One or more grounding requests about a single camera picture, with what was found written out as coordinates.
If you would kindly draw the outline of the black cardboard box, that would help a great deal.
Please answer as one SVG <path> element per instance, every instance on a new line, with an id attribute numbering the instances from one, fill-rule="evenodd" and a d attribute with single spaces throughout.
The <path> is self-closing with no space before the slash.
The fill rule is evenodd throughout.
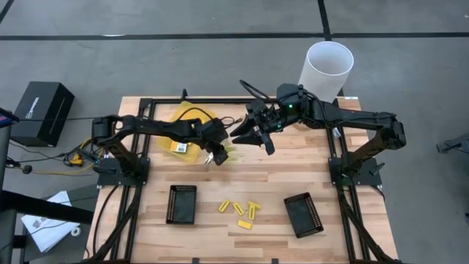
<path id="1" fill-rule="evenodd" d="M 60 82 L 31 81 L 14 115 L 10 139 L 25 147 L 55 147 L 75 95 Z"/>

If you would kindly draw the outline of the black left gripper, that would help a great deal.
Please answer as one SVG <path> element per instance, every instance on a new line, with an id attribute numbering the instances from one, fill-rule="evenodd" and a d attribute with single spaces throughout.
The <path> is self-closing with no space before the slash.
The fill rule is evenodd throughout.
<path id="1" fill-rule="evenodd" d="M 205 123 L 198 120 L 192 124 L 195 135 L 190 139 L 191 143 L 199 145 L 209 155 L 213 155 L 216 165 L 223 164 L 228 158 L 228 152 L 225 150 L 222 142 L 228 138 L 228 133 L 223 122 L 214 118 Z"/>

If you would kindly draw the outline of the yellow translucent plastic bin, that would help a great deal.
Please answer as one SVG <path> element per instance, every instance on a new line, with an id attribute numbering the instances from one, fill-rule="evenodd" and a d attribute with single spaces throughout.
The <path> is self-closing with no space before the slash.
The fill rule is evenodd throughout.
<path id="1" fill-rule="evenodd" d="M 205 123 L 209 121 L 211 117 L 215 118 L 217 117 L 217 115 L 209 108 L 201 105 L 196 105 L 188 101 L 183 101 L 176 108 L 176 111 L 173 113 L 173 116 L 169 119 L 169 121 L 172 122 L 178 119 L 189 120 L 199 118 L 202 123 Z M 156 139 L 156 146 L 159 149 L 164 150 L 172 155 L 175 155 L 176 157 L 188 163 L 194 163 L 199 158 L 201 153 L 201 149 L 199 146 L 195 145 L 194 143 L 187 143 L 188 149 L 186 153 L 174 153 L 170 150 L 170 145 L 172 141 L 173 140 L 170 138 L 159 136 Z"/>

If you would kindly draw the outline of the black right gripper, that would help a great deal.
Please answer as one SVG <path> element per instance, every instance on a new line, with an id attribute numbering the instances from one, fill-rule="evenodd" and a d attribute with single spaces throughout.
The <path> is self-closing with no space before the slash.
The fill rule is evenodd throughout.
<path id="1" fill-rule="evenodd" d="M 249 144 L 265 147 L 268 155 L 276 151 L 271 133 L 282 132 L 288 126 L 288 117 L 282 109 L 267 107 L 260 100 L 246 106 L 247 116 L 231 133 L 233 144 Z"/>

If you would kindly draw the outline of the black slotted plastic basket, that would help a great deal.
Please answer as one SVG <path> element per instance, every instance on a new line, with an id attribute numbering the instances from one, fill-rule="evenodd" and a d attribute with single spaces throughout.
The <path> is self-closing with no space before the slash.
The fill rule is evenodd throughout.
<path id="1" fill-rule="evenodd" d="M 196 192 L 196 186 L 170 186 L 166 213 L 167 224 L 194 224 Z"/>
<path id="2" fill-rule="evenodd" d="M 284 199 L 284 204 L 296 238 L 304 238 L 324 231 L 309 192 L 287 197 Z"/>

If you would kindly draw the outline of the white paper sheets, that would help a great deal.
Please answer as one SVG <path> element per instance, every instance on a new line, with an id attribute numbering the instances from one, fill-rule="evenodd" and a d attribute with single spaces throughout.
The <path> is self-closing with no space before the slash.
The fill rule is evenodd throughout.
<path id="1" fill-rule="evenodd" d="M 66 235 L 80 226 L 79 223 L 50 219 L 44 216 L 24 215 L 24 226 L 40 252 L 48 252 Z"/>

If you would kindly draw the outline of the black aluminium table frame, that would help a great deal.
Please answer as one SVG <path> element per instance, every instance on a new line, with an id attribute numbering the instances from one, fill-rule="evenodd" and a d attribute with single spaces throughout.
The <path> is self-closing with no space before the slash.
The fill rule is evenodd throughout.
<path id="1" fill-rule="evenodd" d="M 392 246 L 384 204 L 367 194 L 370 209 L 357 202 L 355 184 L 337 185 L 329 161 L 353 152 L 376 132 L 358 128 L 311 129 L 303 123 L 271 133 L 276 151 L 263 145 L 233 144 L 230 133 L 244 120 L 253 97 L 194 97 L 191 103 L 235 120 L 223 145 L 236 150 L 217 166 L 200 154 L 194 163 L 159 149 L 159 136 L 133 134 L 124 146 L 150 160 L 142 186 L 99 186 L 96 214 L 90 230 L 89 256 L 79 264 L 164 263 L 354 263 L 399 264 L 373 239 L 380 233 Z M 169 121 L 181 104 L 178 98 L 124 98 L 117 116 L 133 115 Z M 171 185 L 196 186 L 194 224 L 167 224 Z M 309 192 L 323 232 L 296 238 L 284 199 Z M 218 207 L 231 201 L 224 213 Z M 261 206 L 248 219 L 248 201 Z M 245 213 L 232 206 L 239 202 Z M 238 227 L 249 221 L 251 230 Z"/>

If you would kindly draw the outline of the white shade table lamp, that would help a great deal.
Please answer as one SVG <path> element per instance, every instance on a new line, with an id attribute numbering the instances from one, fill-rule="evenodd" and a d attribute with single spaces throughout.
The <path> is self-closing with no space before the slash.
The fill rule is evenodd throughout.
<path id="1" fill-rule="evenodd" d="M 315 43 L 306 53 L 298 84 L 320 100 L 332 103 L 354 63 L 355 58 L 345 45 L 333 41 Z"/>

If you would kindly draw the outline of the grey equipment stand foot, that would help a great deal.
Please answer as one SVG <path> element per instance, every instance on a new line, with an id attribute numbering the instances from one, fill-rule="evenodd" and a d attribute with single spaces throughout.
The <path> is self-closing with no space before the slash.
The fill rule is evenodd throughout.
<path id="1" fill-rule="evenodd" d="M 450 150 L 469 154 L 469 133 L 465 133 L 454 139 L 445 140 L 436 145 L 439 153 L 447 153 Z"/>

